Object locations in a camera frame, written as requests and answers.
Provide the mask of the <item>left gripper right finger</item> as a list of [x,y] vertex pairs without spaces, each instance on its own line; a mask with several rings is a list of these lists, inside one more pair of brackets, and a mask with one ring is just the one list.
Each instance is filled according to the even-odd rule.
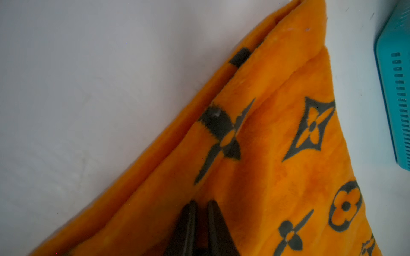
[[240,256],[222,215],[222,211],[215,200],[208,202],[207,211],[209,255]]

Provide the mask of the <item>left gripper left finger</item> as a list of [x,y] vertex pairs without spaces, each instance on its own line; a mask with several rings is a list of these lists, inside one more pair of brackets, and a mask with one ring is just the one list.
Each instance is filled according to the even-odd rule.
[[196,211],[197,203],[195,201],[190,201],[183,207],[164,256],[195,255]]

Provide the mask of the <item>orange patterned pillowcase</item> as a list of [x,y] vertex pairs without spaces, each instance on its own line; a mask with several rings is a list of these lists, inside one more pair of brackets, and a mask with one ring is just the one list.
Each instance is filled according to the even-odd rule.
[[163,256],[215,200],[240,256],[379,256],[337,117],[325,1],[291,1],[239,44],[117,181],[35,256]]

